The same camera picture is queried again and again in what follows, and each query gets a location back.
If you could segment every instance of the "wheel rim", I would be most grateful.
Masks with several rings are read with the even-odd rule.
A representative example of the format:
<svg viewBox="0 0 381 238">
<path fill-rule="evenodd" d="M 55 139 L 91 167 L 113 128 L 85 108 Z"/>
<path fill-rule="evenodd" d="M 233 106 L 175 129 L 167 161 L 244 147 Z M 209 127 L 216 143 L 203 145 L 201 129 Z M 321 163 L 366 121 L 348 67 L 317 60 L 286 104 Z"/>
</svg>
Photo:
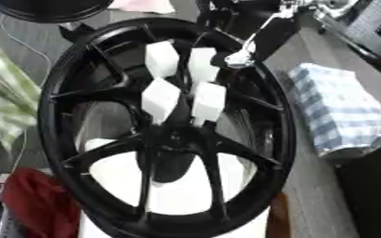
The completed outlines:
<svg viewBox="0 0 381 238">
<path fill-rule="evenodd" d="M 97 224 L 107 233 L 129 234 L 134 237 L 212 237 L 233 230 L 257 216 L 269 205 L 274 195 L 281 190 L 292 166 L 295 155 L 295 130 L 292 114 L 279 83 L 262 64 L 255 68 L 234 73 L 221 71 L 219 83 L 227 86 L 230 113 L 235 108 L 245 108 L 251 121 L 268 118 L 272 122 L 273 150 L 271 156 L 261 155 L 231 139 L 219 135 L 215 125 L 203 128 L 189 126 L 189 123 L 151 126 L 150 117 L 139 108 L 140 91 L 147 84 L 128 86 L 103 86 L 99 89 L 74 88 L 73 74 L 91 59 L 98 60 L 112 75 L 113 83 L 125 80 L 135 69 L 119 67 L 111 54 L 138 44 L 148 44 L 157 40 L 175 39 L 176 42 L 189 42 L 215 46 L 219 51 L 232 52 L 239 44 L 225 34 L 200 28 L 193 23 L 171 19 L 143 19 L 119 22 L 82 39 L 70 48 L 55 65 L 43 90 L 39 108 L 39 130 L 46 156 L 56 176 L 81 204 Z M 175 82 L 182 87 L 184 98 L 189 87 L 186 82 Z M 247 88 L 262 88 L 265 99 L 255 93 L 247 96 Z M 73 142 L 72 107 L 85 101 L 116 101 L 127 105 L 135 117 L 135 132 L 122 139 L 80 154 Z M 167 135 L 180 137 L 172 141 Z M 192 152 L 200 155 L 208 173 L 212 187 L 213 203 L 208 211 L 185 215 L 167 216 L 146 212 L 149 199 L 149 183 L 152 162 L 160 150 L 172 152 Z M 106 192 L 87 174 L 87 168 L 99 158 L 129 151 L 141 151 L 145 156 L 145 169 L 138 207 L 128 205 Z M 222 186 L 218 179 L 217 152 L 239 155 L 255 163 L 258 169 L 250 183 L 234 198 L 223 201 Z"/>
</svg>

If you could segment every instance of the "gray floor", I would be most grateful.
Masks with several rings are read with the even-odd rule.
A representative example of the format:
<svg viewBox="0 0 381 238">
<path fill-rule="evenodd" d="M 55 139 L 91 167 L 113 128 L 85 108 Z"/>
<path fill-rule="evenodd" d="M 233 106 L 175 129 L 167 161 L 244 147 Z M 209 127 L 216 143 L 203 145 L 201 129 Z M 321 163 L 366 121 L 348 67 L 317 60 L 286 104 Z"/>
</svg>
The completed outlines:
<svg viewBox="0 0 381 238">
<path fill-rule="evenodd" d="M 177 8 L 175 16 L 185 20 L 195 20 L 197 9 L 193 1 L 172 2 Z M 142 16 L 145 15 L 104 12 L 86 22 L 98 27 L 108 22 Z M 52 62 L 55 62 L 70 45 L 59 36 L 55 25 L 38 25 L 7 18 L 6 26 L 15 36 L 45 52 Z M 1 29 L 0 47 L 36 83 L 40 84 L 44 80 L 46 73 L 44 60 L 8 39 Z M 324 66 L 355 71 L 364 87 L 381 101 L 381 74 L 331 35 L 324 37 L 317 35 L 315 27 L 309 21 L 306 21 L 299 34 L 295 35 L 266 63 L 274 72 L 281 74 L 302 62 L 315 62 Z M 285 187 L 290 200 L 293 237 L 358 237 L 332 167 L 322 159 L 318 159 L 315 151 L 312 150 L 307 131 L 300 120 L 301 117 L 298 112 L 295 113 L 298 141 L 296 163 Z M 36 130 L 31 129 L 29 135 L 28 148 L 21 165 L 45 166 L 46 162 L 39 146 Z M 20 144 L 21 140 L 16 143 L 14 153 L 20 149 Z M 12 161 L 13 159 L 0 148 L 0 172 L 7 172 Z"/>
</svg>

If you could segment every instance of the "wire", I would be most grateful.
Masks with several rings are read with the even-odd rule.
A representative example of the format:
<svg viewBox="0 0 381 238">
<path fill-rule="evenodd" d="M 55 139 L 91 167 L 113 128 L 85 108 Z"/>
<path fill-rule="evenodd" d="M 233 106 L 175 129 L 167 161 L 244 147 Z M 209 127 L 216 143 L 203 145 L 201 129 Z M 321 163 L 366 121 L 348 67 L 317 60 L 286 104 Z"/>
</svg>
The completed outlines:
<svg viewBox="0 0 381 238">
<path fill-rule="evenodd" d="M 40 55 L 43 59 L 45 59 L 45 61 L 46 61 L 46 76 L 45 76 L 45 78 L 42 80 L 42 84 L 40 85 L 40 87 L 43 87 L 43 85 L 45 84 L 46 79 L 47 79 L 47 77 L 48 77 L 48 75 L 49 75 L 49 73 L 50 73 L 50 70 L 51 70 L 51 68 L 52 68 L 52 63 L 51 63 L 51 61 L 50 61 L 50 58 L 49 58 L 46 54 L 40 52 L 39 50 L 33 48 L 32 46 L 29 46 L 27 43 L 21 41 L 19 38 L 17 38 L 16 36 L 12 35 L 12 34 L 7 30 L 7 28 L 6 28 L 5 24 L 4 24 L 4 21 L 5 21 L 5 20 L 6 20 L 6 15 L 2 15 L 2 16 L 1 16 L 1 19 L 0 19 L 0 26 L 1 26 L 1 29 L 3 30 L 3 32 L 4 32 L 4 33 L 5 33 L 11 40 L 13 40 L 13 41 L 15 41 L 15 42 L 17 42 L 17 43 L 19 43 L 19 44 L 25 46 L 26 48 L 30 49 L 32 52 L 34 52 L 34 53 Z"/>
<path fill-rule="evenodd" d="M 12 35 L 6 28 L 4 22 L 6 20 L 6 15 L 2 15 L 1 16 L 1 19 L 0 19 L 0 27 L 1 29 L 3 30 L 3 32 L 13 41 L 21 44 L 22 46 L 25 46 L 26 48 L 30 49 L 32 52 L 40 55 L 43 59 L 45 59 L 46 61 L 46 75 L 44 77 L 44 79 L 42 80 L 42 83 L 40 85 L 40 88 L 42 88 L 46 82 L 46 79 L 50 73 L 50 70 L 52 68 L 52 63 L 50 61 L 50 58 L 45 54 L 45 53 L 42 53 L 40 52 L 39 50 L 33 48 L 32 46 L 29 46 L 27 43 L 23 42 L 22 40 L 20 40 L 19 38 L 17 38 L 16 36 Z M 22 158 L 22 155 L 24 154 L 25 150 L 26 150 L 26 145 L 27 145 L 27 130 L 25 130 L 23 132 L 23 144 L 21 146 L 21 149 L 20 149 L 20 152 L 19 152 L 19 156 L 17 157 L 16 159 L 16 162 L 14 163 L 12 169 L 11 169 L 11 174 L 14 173 L 14 171 L 17 169 L 17 167 L 19 166 L 19 163 L 20 163 L 20 160 Z"/>
<path fill-rule="evenodd" d="M 16 162 L 14 163 L 10 174 L 14 173 L 14 171 L 16 171 L 16 168 L 19 166 L 20 160 L 23 157 L 24 152 L 26 151 L 26 145 L 27 145 L 27 130 L 23 132 L 23 144 L 21 145 L 19 156 L 17 157 Z"/>
</svg>

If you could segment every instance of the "red fabric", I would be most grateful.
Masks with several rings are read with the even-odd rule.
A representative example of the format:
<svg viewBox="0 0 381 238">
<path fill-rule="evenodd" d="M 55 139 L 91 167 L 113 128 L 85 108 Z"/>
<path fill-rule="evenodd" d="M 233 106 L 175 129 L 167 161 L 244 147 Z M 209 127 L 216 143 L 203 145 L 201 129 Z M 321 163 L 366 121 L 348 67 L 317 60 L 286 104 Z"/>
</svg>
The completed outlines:
<svg viewBox="0 0 381 238">
<path fill-rule="evenodd" d="M 42 172 L 18 168 L 7 179 L 2 200 L 23 224 L 27 238 L 75 238 L 80 209 L 59 183 Z"/>
</svg>

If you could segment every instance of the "white box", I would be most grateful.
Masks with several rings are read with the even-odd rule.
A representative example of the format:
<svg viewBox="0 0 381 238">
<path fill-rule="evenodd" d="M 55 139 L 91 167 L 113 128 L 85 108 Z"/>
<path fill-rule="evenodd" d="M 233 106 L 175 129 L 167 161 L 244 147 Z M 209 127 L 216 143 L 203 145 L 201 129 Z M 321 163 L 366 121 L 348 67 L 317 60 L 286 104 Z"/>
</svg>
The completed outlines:
<svg viewBox="0 0 381 238">
<path fill-rule="evenodd" d="M 192 116 L 195 125 L 202 126 L 204 121 L 215 122 L 225 108 L 227 89 L 211 83 L 201 82 L 195 90 Z"/>
<path fill-rule="evenodd" d="M 190 53 L 188 69 L 194 88 L 200 82 L 214 82 L 219 68 L 211 65 L 211 59 L 217 54 L 213 47 L 193 48 Z"/>
<path fill-rule="evenodd" d="M 146 45 L 145 63 L 153 78 L 175 75 L 179 54 L 168 41 Z"/>
<path fill-rule="evenodd" d="M 141 94 L 141 108 L 161 124 L 176 108 L 180 89 L 163 78 L 155 78 Z"/>
</svg>

